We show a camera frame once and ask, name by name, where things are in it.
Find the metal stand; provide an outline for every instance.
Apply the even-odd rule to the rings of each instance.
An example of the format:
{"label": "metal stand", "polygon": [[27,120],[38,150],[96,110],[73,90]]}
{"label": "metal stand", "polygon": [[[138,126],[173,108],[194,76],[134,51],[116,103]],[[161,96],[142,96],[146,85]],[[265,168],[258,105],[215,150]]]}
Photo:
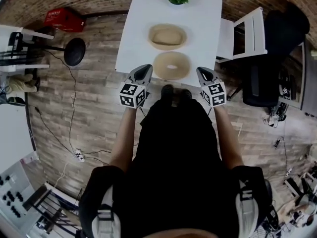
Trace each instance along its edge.
{"label": "metal stand", "polygon": [[48,45],[38,45],[23,42],[23,46],[33,48],[33,49],[47,49],[47,50],[57,50],[64,52],[64,60],[69,66],[76,66],[84,58],[86,52],[86,44],[83,39],[75,38],[72,39],[65,49],[48,46]]}
{"label": "metal stand", "polygon": [[227,96],[227,101],[231,101],[231,99],[236,96],[242,90],[242,84],[234,91],[233,94]]}

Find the fiducial marker cube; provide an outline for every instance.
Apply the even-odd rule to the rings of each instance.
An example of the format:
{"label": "fiducial marker cube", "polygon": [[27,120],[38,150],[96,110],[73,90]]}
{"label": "fiducial marker cube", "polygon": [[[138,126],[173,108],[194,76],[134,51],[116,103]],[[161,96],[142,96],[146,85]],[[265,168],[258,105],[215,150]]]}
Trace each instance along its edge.
{"label": "fiducial marker cube", "polygon": [[227,93],[223,82],[203,86],[202,96],[211,107],[217,107],[227,103]]}
{"label": "fiducial marker cube", "polygon": [[122,82],[119,88],[120,104],[130,108],[138,108],[146,99],[145,86]]}

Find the power strip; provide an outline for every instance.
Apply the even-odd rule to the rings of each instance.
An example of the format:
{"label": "power strip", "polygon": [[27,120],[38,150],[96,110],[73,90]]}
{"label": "power strip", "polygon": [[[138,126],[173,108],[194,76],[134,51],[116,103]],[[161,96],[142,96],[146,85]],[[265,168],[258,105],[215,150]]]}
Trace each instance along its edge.
{"label": "power strip", "polygon": [[85,162],[84,156],[82,155],[80,149],[75,149],[75,157],[78,159],[79,162]]}
{"label": "power strip", "polygon": [[293,171],[293,168],[290,168],[290,169],[287,171],[285,177],[287,178],[287,177],[292,173],[292,171]]}

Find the person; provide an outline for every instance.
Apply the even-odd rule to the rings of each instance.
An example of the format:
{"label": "person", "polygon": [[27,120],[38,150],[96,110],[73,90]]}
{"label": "person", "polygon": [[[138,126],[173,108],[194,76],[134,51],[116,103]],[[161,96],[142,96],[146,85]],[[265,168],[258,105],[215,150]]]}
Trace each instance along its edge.
{"label": "person", "polygon": [[[225,108],[214,108],[221,160],[204,108],[189,90],[182,90],[178,106],[172,107],[173,91],[164,86],[161,99],[142,120],[134,159],[137,110],[126,108],[111,161],[92,171],[80,200],[85,236],[98,238],[96,216],[109,191],[109,205],[102,206],[119,219],[116,237],[121,238],[241,238],[247,224],[239,221],[245,218],[240,200],[252,198],[258,210],[251,226],[265,218],[269,203],[262,170],[244,166]],[[242,180],[245,191],[251,191],[249,198],[242,198]]]}

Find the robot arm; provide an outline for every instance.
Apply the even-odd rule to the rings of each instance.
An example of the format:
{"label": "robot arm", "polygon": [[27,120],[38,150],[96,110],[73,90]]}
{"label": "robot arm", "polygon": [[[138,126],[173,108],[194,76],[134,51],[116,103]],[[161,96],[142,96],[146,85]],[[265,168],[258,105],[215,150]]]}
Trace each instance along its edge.
{"label": "robot arm", "polygon": [[145,64],[132,70],[120,86],[120,103],[130,108],[138,108],[146,99],[146,92],[151,82],[153,67]]}
{"label": "robot arm", "polygon": [[196,72],[202,90],[202,97],[209,106],[212,108],[226,104],[226,88],[217,73],[206,67],[198,67]]}

